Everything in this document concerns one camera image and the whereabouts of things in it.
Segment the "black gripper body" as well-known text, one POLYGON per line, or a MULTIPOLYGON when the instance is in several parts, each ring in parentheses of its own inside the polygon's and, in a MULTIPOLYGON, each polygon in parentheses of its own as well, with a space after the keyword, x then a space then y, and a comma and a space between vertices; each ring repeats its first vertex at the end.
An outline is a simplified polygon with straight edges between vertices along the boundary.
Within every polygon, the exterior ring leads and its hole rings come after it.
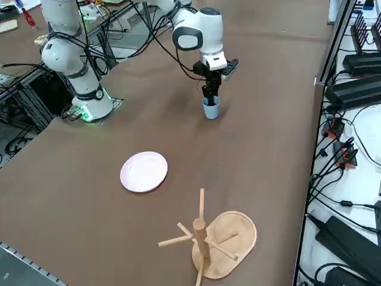
POLYGON ((233 73, 236 71, 238 67, 238 59, 232 59, 227 62, 227 66, 223 69, 219 70, 210 70, 208 66, 206 66, 201 61, 197 61, 193 65, 193 72, 199 76, 205 78, 206 82, 209 84, 215 83, 218 86, 231 78, 233 73))

